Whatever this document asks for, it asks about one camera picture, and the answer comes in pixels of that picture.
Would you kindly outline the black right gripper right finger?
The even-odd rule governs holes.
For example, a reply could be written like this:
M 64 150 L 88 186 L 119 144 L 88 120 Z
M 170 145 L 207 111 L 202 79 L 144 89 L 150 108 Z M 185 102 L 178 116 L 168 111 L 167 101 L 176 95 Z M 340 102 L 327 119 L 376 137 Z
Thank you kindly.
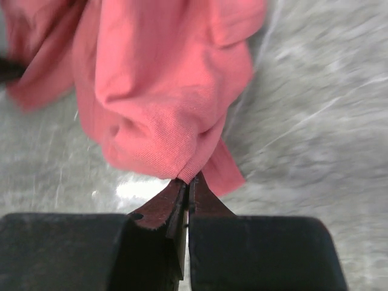
M 308 216 L 238 216 L 197 176 L 189 185 L 193 290 L 347 290 L 327 227 Z

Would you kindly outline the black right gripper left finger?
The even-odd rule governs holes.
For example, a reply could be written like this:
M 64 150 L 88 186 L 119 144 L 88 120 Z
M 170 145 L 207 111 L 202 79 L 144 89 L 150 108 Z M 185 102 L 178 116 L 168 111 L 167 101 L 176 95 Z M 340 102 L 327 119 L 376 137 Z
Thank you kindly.
M 171 181 L 125 214 L 9 213 L 2 290 L 177 290 L 184 276 L 186 185 Z

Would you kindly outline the salmon pink t shirt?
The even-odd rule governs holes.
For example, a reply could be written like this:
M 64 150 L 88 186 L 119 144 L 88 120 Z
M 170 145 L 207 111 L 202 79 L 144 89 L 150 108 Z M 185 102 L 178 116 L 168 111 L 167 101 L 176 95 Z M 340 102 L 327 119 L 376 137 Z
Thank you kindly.
M 253 75 L 247 39 L 265 1 L 2 1 L 8 84 L 35 110 L 75 89 L 86 134 L 112 166 L 216 195 L 244 184 L 221 133 Z

